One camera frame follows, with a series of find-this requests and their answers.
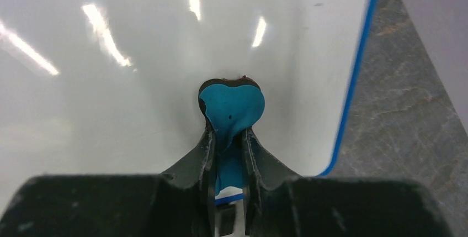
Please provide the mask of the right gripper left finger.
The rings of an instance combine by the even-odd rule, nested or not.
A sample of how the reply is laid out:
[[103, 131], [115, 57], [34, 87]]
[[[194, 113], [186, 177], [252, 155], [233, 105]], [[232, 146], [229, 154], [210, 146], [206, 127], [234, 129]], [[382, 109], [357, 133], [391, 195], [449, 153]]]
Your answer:
[[168, 213], [175, 216], [177, 233], [185, 236], [215, 235], [215, 133], [206, 127], [201, 139], [163, 174]]

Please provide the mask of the blue framed whiteboard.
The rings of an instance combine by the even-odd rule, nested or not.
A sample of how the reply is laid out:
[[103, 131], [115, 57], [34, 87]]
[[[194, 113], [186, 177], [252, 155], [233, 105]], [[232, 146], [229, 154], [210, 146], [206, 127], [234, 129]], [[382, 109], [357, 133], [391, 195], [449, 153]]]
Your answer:
[[199, 86], [256, 81], [261, 144], [336, 163], [375, 0], [1, 0], [1, 208], [30, 177], [162, 172], [204, 128]]

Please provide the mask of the blue whiteboard eraser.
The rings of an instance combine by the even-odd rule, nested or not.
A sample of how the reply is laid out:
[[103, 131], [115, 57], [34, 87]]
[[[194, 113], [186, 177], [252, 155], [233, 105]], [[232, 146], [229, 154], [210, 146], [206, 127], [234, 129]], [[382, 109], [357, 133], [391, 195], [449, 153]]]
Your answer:
[[215, 133], [217, 164], [215, 195], [228, 187], [242, 187], [241, 146], [235, 139], [252, 127], [265, 110], [260, 86], [248, 77], [213, 78], [199, 88], [200, 111]]

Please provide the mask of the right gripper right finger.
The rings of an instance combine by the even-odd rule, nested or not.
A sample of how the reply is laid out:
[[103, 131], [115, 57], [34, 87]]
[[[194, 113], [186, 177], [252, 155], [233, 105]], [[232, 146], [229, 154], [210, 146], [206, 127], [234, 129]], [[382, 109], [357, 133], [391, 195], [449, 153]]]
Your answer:
[[266, 150], [252, 128], [240, 133], [245, 232], [295, 234], [288, 182], [300, 176]]

